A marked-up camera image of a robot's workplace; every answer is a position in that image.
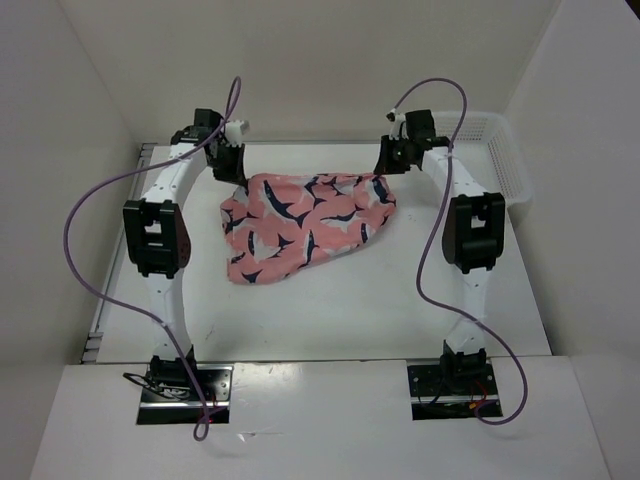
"gray wall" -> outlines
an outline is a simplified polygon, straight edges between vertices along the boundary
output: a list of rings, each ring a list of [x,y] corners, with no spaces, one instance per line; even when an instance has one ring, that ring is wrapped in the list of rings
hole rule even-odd
[[[520,248],[615,479],[640,478],[639,89],[624,0],[564,0],[508,108],[536,190]]]
[[[256,139],[377,139],[417,80],[502,112],[556,0],[61,0],[139,141],[167,142],[234,75]],[[410,105],[460,108],[433,86]]]
[[[0,69],[0,465],[13,480],[29,476],[95,308],[64,263],[66,214],[99,179],[132,168],[137,147],[55,0],[0,3]],[[73,231],[98,285],[128,188],[91,202]]]

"white floor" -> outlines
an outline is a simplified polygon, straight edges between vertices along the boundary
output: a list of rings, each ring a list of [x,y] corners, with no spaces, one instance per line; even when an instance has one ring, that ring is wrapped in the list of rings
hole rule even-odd
[[[249,145],[247,175],[258,172],[305,174],[322,171],[371,171],[378,145]],[[166,159],[156,148],[152,162]],[[487,150],[459,143],[456,156],[487,188],[498,189]],[[184,208],[193,243],[184,279],[187,327],[199,361],[306,361],[339,359],[433,358],[455,317],[422,301],[415,273],[440,198],[431,180],[419,172],[388,177],[398,211],[365,248],[269,286],[238,286],[226,277],[227,247],[219,205],[234,187],[206,170]],[[488,324],[518,355],[549,355],[520,251],[510,224],[505,251],[489,286]],[[458,272],[448,265],[436,242],[427,262],[426,291],[460,303]],[[129,262],[124,245],[109,291],[117,298],[148,305],[142,277]],[[105,306],[104,337],[98,362],[148,362],[152,328],[145,318]],[[506,353],[493,340],[490,356]]]
[[[505,413],[522,384],[494,359]],[[411,420],[406,364],[237,364],[231,418],[203,443],[192,426],[135,425],[142,365],[67,367],[32,480],[608,479],[569,359],[523,359],[530,399],[503,427]]]

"pink cloth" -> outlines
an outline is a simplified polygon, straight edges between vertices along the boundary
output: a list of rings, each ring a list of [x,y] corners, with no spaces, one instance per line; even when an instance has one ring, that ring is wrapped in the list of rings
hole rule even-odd
[[[384,177],[260,174],[220,205],[233,283],[273,283],[366,243],[396,210]]]

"folded fabric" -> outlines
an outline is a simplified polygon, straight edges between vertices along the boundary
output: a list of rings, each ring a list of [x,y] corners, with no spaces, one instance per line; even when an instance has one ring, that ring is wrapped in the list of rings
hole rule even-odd
[[[265,284],[367,243],[396,210],[372,173],[260,174],[220,205],[233,283]]]

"white laundry basket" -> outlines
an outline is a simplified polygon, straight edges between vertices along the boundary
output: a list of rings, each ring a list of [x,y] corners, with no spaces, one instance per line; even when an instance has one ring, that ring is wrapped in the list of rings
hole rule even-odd
[[[434,112],[433,116],[438,135],[450,137],[458,124],[460,112]],[[457,140],[486,149],[490,162],[486,162],[480,172],[474,172],[482,185],[489,187],[497,181],[509,206],[531,200],[533,188],[524,168],[522,153],[504,116],[468,112]]]

